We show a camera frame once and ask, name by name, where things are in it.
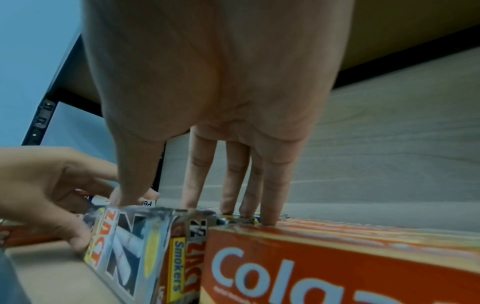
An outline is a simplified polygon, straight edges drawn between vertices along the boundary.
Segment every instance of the yellow label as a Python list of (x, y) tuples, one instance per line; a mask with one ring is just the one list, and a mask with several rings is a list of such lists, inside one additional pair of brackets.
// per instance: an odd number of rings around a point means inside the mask
[(154, 268), (155, 262), (157, 261), (157, 252), (159, 250), (160, 244), (160, 233), (158, 230), (152, 232), (148, 239), (146, 240), (146, 247), (145, 247), (145, 262), (143, 263), (143, 270), (145, 277), (149, 277)]
[(83, 260), (85, 262), (88, 262), (90, 258), (92, 257), (92, 252), (95, 248), (95, 242), (97, 241), (97, 237), (100, 233), (100, 229), (102, 228), (102, 223), (104, 221), (104, 215), (105, 215), (105, 208), (99, 208), (97, 210), (98, 215), (95, 219), (95, 223), (93, 224), (93, 227), (91, 229), (91, 239), (90, 239), (90, 244), (88, 245), (88, 248), (86, 250), (86, 254), (83, 257)]
[(167, 302), (179, 300), (184, 295), (185, 286), (185, 246), (184, 237), (170, 240), (170, 261), (168, 264)]

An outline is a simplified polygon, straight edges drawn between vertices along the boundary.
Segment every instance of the zact toothpaste box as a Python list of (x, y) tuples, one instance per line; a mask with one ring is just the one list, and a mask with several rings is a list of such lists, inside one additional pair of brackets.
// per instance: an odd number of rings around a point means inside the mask
[(208, 228), (258, 225), (212, 210), (100, 207), (85, 215), (85, 262), (127, 304), (198, 302)]
[(202, 304), (477, 304), (480, 236), (290, 218), (210, 229)]

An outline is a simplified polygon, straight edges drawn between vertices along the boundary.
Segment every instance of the person's right hand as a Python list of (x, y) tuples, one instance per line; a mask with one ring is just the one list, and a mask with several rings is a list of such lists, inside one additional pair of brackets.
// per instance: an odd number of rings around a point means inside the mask
[(83, 39), (113, 134), (122, 202), (151, 184), (167, 139), (188, 128), (182, 207), (195, 207), (218, 140), (220, 208), (261, 203), (275, 224), (295, 163), (340, 68), (353, 0), (83, 0)]

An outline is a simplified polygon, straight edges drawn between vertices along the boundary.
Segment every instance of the box top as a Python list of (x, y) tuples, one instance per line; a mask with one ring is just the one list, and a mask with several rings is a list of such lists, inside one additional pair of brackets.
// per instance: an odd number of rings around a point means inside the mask
[(302, 243), (480, 273), (480, 234), (290, 218), (276, 227), (212, 228), (274, 241)]

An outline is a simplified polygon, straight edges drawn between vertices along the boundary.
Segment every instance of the person's left hand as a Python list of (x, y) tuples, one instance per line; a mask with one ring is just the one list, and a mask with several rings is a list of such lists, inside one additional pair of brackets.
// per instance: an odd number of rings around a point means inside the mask
[[(91, 231), (74, 213), (85, 213), (89, 202), (76, 190), (110, 197), (114, 187), (106, 181), (118, 181), (117, 171), (71, 148), (1, 148), (0, 218), (48, 231), (81, 252)], [(145, 198), (157, 199), (158, 193), (149, 190)]]

